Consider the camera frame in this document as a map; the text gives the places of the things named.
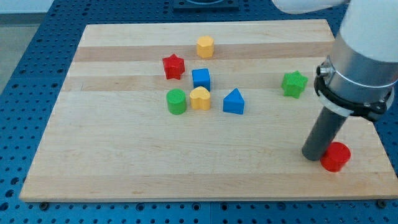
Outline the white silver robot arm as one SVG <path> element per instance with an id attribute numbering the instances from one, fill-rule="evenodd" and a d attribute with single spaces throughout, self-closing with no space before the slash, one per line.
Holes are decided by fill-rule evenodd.
<path id="1" fill-rule="evenodd" d="M 314 88 L 323 104 L 318 119 L 360 116 L 377 121 L 394 101 L 397 83 L 397 1 L 273 0 L 288 14 L 338 5 L 347 10 L 331 52 L 317 67 Z"/>

